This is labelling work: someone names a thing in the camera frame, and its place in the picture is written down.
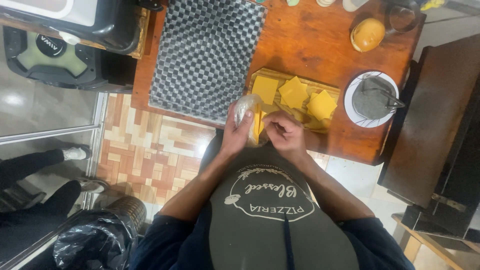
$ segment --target white sneaker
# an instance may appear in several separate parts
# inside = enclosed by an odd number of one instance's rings
[[[91,152],[87,147],[72,147],[70,149],[62,149],[65,160],[87,160],[91,156]]]
[[[109,189],[109,185],[102,180],[90,180],[84,177],[78,177],[75,180],[80,183],[83,192],[102,193]]]

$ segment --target sleeve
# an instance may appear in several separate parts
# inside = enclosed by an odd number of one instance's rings
[[[168,270],[176,262],[180,246],[192,233],[193,222],[155,215],[152,225],[130,260],[130,270]]]
[[[355,249],[360,270],[415,270],[378,218],[341,222]]]

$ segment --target hand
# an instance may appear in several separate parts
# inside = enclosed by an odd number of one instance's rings
[[[307,155],[303,126],[284,110],[274,111],[263,118],[273,146],[280,155],[296,165]]]
[[[236,156],[242,151],[247,143],[248,132],[253,122],[253,112],[247,110],[242,118],[240,125],[235,124],[235,105],[237,101],[230,104],[228,108],[227,122],[223,132],[223,141],[220,152],[227,156]]]

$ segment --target hamburger bun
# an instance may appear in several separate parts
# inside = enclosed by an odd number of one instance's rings
[[[359,23],[350,34],[350,42],[357,51],[368,51],[378,46],[385,36],[385,26],[370,18]]]

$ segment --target checkered mat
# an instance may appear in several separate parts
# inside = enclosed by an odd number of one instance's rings
[[[242,95],[267,9],[245,0],[169,2],[148,105],[224,123]]]

